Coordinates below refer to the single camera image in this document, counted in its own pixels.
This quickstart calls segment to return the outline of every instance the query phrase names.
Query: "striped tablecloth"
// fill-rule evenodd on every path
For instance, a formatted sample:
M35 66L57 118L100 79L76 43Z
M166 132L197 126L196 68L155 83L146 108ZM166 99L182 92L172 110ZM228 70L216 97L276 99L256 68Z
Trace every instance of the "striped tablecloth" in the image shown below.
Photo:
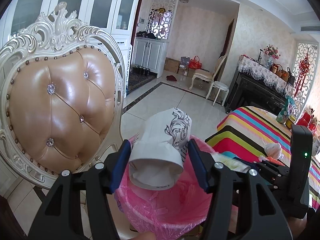
M207 138L217 152L230 151L239 158L253 162L266 156L264 146L268 143L280 143L284 158L281 160L290 165L291 131L276 121L276 116L262 109L248 106L233 111L217 126L218 132ZM320 164L312 157L309 170L310 193L312 206L320 206Z

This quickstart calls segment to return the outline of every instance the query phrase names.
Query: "ceiling light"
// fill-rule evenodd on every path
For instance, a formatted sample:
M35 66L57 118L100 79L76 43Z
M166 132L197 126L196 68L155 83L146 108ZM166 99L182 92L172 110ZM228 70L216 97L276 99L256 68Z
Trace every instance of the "ceiling light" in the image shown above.
M180 2L183 2L183 3L188 3L189 0L179 0Z

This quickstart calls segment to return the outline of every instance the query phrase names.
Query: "cardboard box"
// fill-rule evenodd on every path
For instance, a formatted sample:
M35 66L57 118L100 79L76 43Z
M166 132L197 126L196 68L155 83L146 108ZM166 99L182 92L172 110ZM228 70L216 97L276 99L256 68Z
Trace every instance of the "cardboard box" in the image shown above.
M189 71L188 71L188 77L191 77L192 78L192 76L193 76L193 74L195 73L195 69L193 69L193 68L189 68Z
M175 60L172 58L166 58L165 59L165 63L164 63L164 70L173 72L173 73L177 73L178 72L178 68L180 65L180 61L179 60Z
M179 69L178 69L178 74L182 75L182 76L187 76L188 75L188 67L180 65Z

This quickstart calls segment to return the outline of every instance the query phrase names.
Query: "white carved partition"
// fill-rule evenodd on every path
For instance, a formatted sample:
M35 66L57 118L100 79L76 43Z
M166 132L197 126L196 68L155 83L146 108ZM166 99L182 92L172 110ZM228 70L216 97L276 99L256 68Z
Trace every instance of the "white carved partition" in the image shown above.
M148 33L153 33L157 38L168 39L178 1L179 0L151 0L146 26ZM166 10L161 18L157 17L157 10L159 8L165 8Z
M303 110L306 106L309 94L311 92L311 88L313 85L313 81L316 75L317 65L318 65L318 57L319 57L319 45L312 44L312 43L305 43L305 42L298 42L295 63L292 69L292 74L296 77L299 76L299 63L303 60L306 56L306 53L309 54L309 63L310 63L310 70L307 73L305 81L303 83L303 87L300 92L298 92L294 101L296 103L296 108L294 110L294 116L299 118L303 113Z

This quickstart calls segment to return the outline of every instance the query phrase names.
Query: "shoe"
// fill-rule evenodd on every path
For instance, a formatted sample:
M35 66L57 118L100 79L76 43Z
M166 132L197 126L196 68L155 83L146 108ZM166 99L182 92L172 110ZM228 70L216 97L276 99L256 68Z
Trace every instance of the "shoe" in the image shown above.
M171 82L177 82L177 79L176 79L174 76L172 76L172 75L167 76L167 80L168 80L168 81L171 81Z

